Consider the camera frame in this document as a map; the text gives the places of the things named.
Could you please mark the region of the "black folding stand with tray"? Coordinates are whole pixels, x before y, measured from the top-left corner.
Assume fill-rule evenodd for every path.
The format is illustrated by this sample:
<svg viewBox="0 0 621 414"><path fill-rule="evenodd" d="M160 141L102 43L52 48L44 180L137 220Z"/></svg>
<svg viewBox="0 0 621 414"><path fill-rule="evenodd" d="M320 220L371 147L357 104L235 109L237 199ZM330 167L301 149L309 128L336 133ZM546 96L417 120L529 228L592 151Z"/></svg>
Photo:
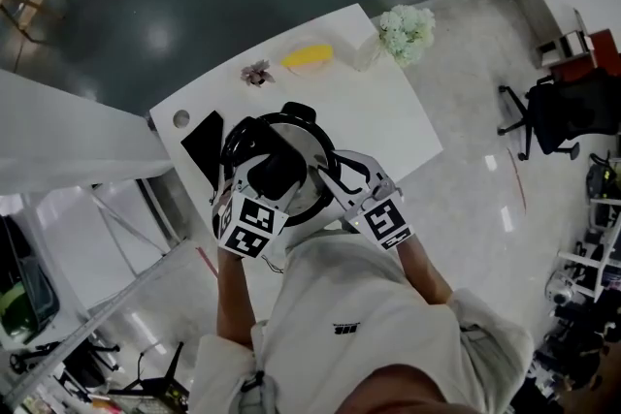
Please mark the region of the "black folding stand with tray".
<svg viewBox="0 0 621 414"><path fill-rule="evenodd" d="M175 377L183 345L179 343L164 376L138 376L122 389L110 389L111 402L125 414L188 414L189 391Z"/></svg>

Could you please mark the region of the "cooker lid with black handle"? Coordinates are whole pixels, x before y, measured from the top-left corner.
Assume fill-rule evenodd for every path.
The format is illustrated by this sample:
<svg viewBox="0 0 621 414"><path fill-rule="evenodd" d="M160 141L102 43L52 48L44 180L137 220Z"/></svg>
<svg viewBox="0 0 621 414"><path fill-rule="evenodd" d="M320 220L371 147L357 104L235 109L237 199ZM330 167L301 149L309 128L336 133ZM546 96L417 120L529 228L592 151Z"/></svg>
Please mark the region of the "cooker lid with black handle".
<svg viewBox="0 0 621 414"><path fill-rule="evenodd" d="M341 174L341 166L331 157L333 150L331 139L316 122L271 112L240 121L224 141L220 163L224 178L231 179L243 162L256 155L271 154L266 192L271 200L284 194L282 181L287 173L308 169L310 208L302 215L289 216L285 224L289 228L312 220L333 201L333 194L317 173L317 167L323 166L334 175Z"/></svg>

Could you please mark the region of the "small pink potted plant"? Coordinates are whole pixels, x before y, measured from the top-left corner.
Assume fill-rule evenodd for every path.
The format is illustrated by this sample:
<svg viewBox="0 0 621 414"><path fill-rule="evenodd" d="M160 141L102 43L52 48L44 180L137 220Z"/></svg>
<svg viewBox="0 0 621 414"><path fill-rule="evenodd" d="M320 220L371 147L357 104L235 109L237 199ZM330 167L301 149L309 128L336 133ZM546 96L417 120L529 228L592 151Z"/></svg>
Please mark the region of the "small pink potted plant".
<svg viewBox="0 0 621 414"><path fill-rule="evenodd" d="M245 66L241 71L241 80L247 85L262 86L265 82L274 82L274 77L269 72L270 62L266 59L259 60Z"/></svg>

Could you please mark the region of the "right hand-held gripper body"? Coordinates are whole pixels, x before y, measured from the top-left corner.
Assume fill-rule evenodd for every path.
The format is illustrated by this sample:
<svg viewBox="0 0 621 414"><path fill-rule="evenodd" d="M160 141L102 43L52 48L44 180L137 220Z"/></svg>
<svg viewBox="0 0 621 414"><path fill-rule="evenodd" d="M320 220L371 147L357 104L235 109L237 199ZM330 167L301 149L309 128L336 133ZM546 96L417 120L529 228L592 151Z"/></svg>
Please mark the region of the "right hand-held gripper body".
<svg viewBox="0 0 621 414"><path fill-rule="evenodd" d="M347 209L344 220L377 248L389 250L413 236L404 206L401 189L383 183Z"/></svg>

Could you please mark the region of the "person's right forearm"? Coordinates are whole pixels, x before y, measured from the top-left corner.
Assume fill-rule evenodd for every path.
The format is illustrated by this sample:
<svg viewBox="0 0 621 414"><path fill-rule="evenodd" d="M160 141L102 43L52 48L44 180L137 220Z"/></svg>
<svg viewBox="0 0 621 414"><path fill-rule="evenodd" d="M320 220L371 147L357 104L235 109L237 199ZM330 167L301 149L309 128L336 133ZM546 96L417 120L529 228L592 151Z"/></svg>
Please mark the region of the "person's right forearm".
<svg viewBox="0 0 621 414"><path fill-rule="evenodd" d="M447 304L452 289L428 257L417 235L401 242L397 253L410 285L427 304Z"/></svg>

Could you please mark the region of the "person's left forearm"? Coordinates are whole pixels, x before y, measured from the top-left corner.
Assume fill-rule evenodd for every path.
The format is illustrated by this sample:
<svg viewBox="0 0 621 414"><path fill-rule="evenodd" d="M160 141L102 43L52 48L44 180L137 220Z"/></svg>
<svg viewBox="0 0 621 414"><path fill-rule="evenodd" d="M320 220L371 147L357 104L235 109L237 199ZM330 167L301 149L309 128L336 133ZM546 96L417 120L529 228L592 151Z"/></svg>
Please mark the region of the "person's left forearm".
<svg viewBox="0 0 621 414"><path fill-rule="evenodd" d="M242 258L221 248L217 251L217 289L217 335L251 349L256 318Z"/></svg>

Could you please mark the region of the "white square table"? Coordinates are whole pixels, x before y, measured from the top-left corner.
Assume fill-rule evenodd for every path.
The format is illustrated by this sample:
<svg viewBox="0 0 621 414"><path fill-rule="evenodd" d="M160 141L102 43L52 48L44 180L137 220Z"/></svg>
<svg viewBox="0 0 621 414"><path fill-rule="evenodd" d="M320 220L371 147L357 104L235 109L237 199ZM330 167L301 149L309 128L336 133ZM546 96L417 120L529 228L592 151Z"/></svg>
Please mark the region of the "white square table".
<svg viewBox="0 0 621 414"><path fill-rule="evenodd" d="M317 124L337 149L374 157L389 178L399 181L442 150L438 136L403 70L389 57L370 69L354 68L356 53L374 25L357 5L299 25L250 48L190 82L150 111L191 201L206 224L212 222L213 190L181 141L212 111L229 133L244 118L280 111L297 102L316 111ZM292 39L317 37L334 48L333 62L321 73L296 76L279 64ZM262 86L241 80L242 68L270 62L274 82Z"/></svg>

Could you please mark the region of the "black appliance with green window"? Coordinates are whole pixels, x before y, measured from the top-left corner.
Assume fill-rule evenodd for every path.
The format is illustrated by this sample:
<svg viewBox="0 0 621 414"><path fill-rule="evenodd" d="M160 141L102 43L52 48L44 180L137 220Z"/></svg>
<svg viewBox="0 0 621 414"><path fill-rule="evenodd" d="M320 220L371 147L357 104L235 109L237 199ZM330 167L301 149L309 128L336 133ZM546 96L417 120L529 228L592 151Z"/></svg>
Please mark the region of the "black appliance with green window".
<svg viewBox="0 0 621 414"><path fill-rule="evenodd" d="M59 298L40 260L10 216L0 215L0 327L29 344L53 321Z"/></svg>

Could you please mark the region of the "yellow corn cob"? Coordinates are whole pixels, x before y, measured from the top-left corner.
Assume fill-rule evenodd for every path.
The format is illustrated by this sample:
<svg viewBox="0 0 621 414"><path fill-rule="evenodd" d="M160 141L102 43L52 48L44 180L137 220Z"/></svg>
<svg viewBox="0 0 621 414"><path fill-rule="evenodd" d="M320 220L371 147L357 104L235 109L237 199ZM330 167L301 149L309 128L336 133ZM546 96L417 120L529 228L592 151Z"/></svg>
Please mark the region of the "yellow corn cob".
<svg viewBox="0 0 621 414"><path fill-rule="evenodd" d="M328 44L316 44L297 48L281 59L280 65L294 68L305 65L316 65L329 62L334 57L334 50Z"/></svg>

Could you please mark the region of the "red and white cabinet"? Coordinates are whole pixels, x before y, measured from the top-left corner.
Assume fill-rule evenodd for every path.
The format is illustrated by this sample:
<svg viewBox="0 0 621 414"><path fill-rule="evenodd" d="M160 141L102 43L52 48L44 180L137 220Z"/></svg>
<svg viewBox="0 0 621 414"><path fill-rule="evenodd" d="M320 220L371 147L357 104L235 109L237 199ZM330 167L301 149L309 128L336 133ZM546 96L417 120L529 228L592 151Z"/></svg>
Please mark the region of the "red and white cabinet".
<svg viewBox="0 0 621 414"><path fill-rule="evenodd" d="M574 9L577 28L536 47L539 66L556 80L576 81L596 69L621 78L621 50L609 29L589 32Z"/></svg>

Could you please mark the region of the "white metal shelf rack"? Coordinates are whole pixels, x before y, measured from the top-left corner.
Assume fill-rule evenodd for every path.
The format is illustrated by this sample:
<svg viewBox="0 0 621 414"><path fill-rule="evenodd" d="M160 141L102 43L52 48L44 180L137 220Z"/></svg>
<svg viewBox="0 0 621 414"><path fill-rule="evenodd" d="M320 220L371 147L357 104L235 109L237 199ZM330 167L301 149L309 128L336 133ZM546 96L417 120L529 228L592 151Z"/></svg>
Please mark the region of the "white metal shelf rack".
<svg viewBox="0 0 621 414"><path fill-rule="evenodd" d="M63 361L95 338L107 351L113 385L162 374L195 387L200 333L211 322L214 278L192 239L167 239L160 208L135 182L0 197L46 273L57 314L32 341L0 331L0 399L11 408L49 381Z"/></svg>

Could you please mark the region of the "white equipment rack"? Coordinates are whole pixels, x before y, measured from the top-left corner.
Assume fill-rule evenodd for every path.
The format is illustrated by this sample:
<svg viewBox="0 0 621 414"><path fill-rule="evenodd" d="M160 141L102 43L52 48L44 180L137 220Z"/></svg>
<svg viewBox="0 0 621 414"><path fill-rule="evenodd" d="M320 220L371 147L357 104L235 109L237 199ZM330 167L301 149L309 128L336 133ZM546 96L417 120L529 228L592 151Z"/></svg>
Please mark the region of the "white equipment rack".
<svg viewBox="0 0 621 414"><path fill-rule="evenodd" d="M599 207L608 208L609 217L604 224L599 224L596 220ZM577 252L570 253L567 250L559 251L557 257L564 263L582 266L585 269L596 272L595 282L591 287L578 284L575 279L572 282L572 287L576 292L596 303L605 290L605 270L607 268L621 269L621 260L612 258L614 252L618 252L621 256L621 199L608 197L590 199L586 234L598 236L598 242L589 243L583 240L581 242L582 246L592 246L593 251L596 251L601 246L603 251L600 257L579 255Z"/></svg>

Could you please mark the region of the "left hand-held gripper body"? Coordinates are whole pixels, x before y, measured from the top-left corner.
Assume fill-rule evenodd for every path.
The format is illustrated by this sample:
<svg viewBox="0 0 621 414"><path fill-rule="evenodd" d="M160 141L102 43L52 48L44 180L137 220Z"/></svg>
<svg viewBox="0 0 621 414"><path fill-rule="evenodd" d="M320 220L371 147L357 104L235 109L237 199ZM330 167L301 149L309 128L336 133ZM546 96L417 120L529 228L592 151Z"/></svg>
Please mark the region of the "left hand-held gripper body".
<svg viewBox="0 0 621 414"><path fill-rule="evenodd" d="M288 220L288 215L224 183L212 210L217 246L242 258L256 259L269 248Z"/></svg>

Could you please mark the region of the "white flower bouquet in vase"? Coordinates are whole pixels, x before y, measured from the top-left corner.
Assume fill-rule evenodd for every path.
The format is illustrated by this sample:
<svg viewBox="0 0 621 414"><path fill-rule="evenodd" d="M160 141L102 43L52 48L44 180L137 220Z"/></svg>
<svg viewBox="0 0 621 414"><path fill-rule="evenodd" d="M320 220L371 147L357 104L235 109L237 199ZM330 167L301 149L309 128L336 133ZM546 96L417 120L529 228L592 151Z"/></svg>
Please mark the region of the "white flower bouquet in vase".
<svg viewBox="0 0 621 414"><path fill-rule="evenodd" d="M358 49L354 68L367 71L384 56L401 68L417 64L434 43L435 27L435 15L428 8L393 7L381 14L372 34Z"/></svg>

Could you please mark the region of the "person's white shirt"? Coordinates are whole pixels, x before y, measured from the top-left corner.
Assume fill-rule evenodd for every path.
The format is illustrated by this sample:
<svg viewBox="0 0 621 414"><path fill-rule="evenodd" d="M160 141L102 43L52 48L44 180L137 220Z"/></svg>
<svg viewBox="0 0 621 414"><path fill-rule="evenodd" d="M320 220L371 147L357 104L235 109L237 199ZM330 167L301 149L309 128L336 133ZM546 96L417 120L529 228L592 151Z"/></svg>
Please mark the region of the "person's white shirt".
<svg viewBox="0 0 621 414"><path fill-rule="evenodd" d="M452 291L427 304L397 247L313 235L288 251L251 349L216 331L201 339L189 414L504 414L533 340L472 292Z"/></svg>

